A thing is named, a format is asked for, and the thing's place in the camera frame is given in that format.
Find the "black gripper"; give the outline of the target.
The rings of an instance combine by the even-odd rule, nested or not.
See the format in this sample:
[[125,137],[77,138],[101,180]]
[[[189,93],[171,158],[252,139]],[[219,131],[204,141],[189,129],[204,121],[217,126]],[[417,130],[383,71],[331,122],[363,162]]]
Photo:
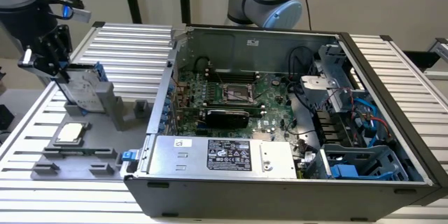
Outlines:
[[67,67],[71,64],[73,51],[68,25],[57,25],[55,30],[40,40],[35,68],[60,82],[68,82]]

